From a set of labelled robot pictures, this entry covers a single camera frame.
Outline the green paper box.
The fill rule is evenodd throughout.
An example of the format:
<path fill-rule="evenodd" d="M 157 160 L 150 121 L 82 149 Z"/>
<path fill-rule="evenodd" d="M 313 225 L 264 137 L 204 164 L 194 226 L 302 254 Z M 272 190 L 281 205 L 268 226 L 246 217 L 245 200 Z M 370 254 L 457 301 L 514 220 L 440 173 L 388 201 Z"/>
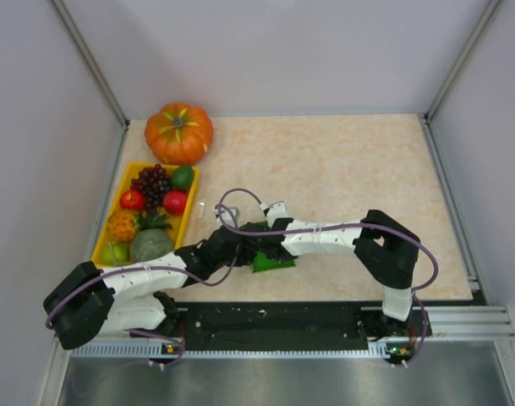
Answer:
<path fill-rule="evenodd" d="M 251 222 L 247 226 L 246 231 L 250 231 L 251 226 L 268 226 L 268 224 L 267 224 L 267 221 Z M 256 257 L 255 257 L 253 263 L 251 264 L 252 272 L 258 273 L 258 272 L 266 272 L 266 271 L 271 271 L 271 270 L 276 270 L 276 269 L 281 269 L 281 268 L 294 267 L 296 259 L 297 259 L 297 256 L 291 255 L 290 261 L 276 262 L 276 261 L 269 260 L 264 254 L 257 252 Z"/>

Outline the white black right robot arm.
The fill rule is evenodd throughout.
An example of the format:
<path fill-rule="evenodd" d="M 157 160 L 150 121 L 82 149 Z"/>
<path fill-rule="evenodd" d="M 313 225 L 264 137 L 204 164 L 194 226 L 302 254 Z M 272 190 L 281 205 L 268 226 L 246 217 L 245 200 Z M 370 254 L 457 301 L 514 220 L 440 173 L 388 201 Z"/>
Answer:
<path fill-rule="evenodd" d="M 350 227 L 276 217 L 265 226 L 247 224 L 243 230 L 256 233 L 248 238 L 248 246 L 275 261 L 308 254 L 354 255 L 383 287 L 383 328 L 398 335 L 411 326 L 420 238 L 385 212 L 370 210 Z"/>

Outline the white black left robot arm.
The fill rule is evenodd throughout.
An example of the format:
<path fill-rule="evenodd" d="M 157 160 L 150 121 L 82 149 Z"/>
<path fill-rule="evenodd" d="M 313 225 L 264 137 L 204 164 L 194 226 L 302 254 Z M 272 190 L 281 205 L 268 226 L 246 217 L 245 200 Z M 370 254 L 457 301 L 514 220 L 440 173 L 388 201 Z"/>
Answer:
<path fill-rule="evenodd" d="M 139 330 L 166 336 L 178 325 L 175 304 L 163 292 L 200 283 L 227 266 L 247 266 L 263 249 L 257 224 L 222 226 L 198 244 L 149 261 L 99 268 L 78 264 L 45 298 L 46 326 L 62 347 L 76 349 L 107 333 Z"/>

